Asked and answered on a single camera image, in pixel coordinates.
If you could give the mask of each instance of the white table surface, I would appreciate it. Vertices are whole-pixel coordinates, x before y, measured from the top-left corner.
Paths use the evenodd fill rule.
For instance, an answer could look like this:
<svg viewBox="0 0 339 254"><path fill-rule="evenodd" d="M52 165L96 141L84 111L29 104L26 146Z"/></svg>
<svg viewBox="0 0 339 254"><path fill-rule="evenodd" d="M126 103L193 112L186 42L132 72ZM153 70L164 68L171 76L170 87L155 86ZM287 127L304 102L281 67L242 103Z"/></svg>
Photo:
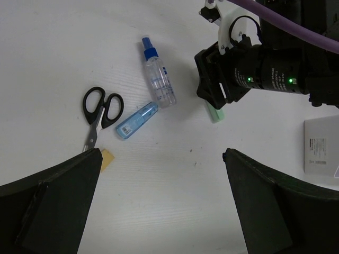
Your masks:
<svg viewBox="0 0 339 254"><path fill-rule="evenodd" d="M244 252L222 153L236 148L303 179L303 121L339 113L313 108L308 96L253 90L212 124L195 94L194 56L218 30L198 15L203 3L0 2L0 185L82 152L89 127L81 101L90 87L123 96L121 121L151 100L142 35L173 83L178 104L130 140L112 128L100 133L97 147L116 159L100 175L80 254Z"/></svg>

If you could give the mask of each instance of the yellow sticky note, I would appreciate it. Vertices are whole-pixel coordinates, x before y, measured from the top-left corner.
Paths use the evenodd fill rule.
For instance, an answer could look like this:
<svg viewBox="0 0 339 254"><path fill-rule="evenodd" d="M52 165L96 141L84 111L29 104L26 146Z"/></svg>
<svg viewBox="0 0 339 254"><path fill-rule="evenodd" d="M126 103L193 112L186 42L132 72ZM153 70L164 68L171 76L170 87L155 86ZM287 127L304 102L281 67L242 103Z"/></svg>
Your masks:
<svg viewBox="0 0 339 254"><path fill-rule="evenodd" d="M101 151L102 154L102 164L101 164L101 170L102 173L108 166L111 164L111 162L115 159L114 155L108 152L106 149Z"/></svg>

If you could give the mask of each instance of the scissors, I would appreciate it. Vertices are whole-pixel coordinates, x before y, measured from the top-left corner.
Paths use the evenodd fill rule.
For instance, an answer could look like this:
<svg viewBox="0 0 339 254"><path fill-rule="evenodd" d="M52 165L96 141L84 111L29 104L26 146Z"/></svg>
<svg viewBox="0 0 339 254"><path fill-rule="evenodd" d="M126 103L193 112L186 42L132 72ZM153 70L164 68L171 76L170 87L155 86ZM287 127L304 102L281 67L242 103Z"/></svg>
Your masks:
<svg viewBox="0 0 339 254"><path fill-rule="evenodd" d="M94 112L89 112L87 110L86 102L87 102L89 95L91 93L93 93L94 91L99 92L101 94L101 97L100 97L100 100L99 100ZM84 147L83 152L94 148L99 132L102 129L106 129L109 126L111 126L112 124L116 123L122 115L124 103L123 103L123 99L122 99L121 95L120 94L110 94L107 98L107 101L105 101L105 97L106 97L105 90L101 87L98 87L98 86L93 87L90 90L88 90L88 92L84 96L83 110L84 110L84 114L85 114L87 122L91 125L91 129L90 129L90 133L88 135L88 138L85 142L85 147ZM108 118L108 111L110 109L110 105L111 105L113 98L116 98L119 101L120 111L119 111L116 118L109 119Z"/></svg>

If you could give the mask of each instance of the blue spray nozzle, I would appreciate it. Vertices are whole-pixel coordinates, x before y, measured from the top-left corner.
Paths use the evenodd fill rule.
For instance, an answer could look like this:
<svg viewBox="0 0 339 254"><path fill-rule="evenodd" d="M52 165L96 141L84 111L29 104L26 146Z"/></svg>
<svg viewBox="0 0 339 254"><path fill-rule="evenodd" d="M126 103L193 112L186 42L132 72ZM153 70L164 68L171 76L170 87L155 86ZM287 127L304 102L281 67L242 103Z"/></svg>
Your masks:
<svg viewBox="0 0 339 254"><path fill-rule="evenodd" d="M153 48L153 45L149 37L143 37L142 43L144 45L145 50Z"/></svg>
<svg viewBox="0 0 339 254"><path fill-rule="evenodd" d="M145 36L142 39L142 43L144 45L144 55L146 58L146 61L148 61L148 59L152 58L152 57L159 57L157 50L153 47L149 36Z"/></svg>

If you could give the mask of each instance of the clear plastic bottle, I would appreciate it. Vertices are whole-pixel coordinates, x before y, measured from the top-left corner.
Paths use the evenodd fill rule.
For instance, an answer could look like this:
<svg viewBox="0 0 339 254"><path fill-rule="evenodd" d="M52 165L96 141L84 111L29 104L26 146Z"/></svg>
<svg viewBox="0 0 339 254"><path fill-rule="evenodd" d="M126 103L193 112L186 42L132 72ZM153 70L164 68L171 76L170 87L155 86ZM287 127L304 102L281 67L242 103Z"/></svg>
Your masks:
<svg viewBox="0 0 339 254"><path fill-rule="evenodd" d="M152 84L156 102L161 108L176 104L176 98L171 82L168 79L166 68L153 47L149 36L143 37L142 43L145 48L146 72Z"/></svg>

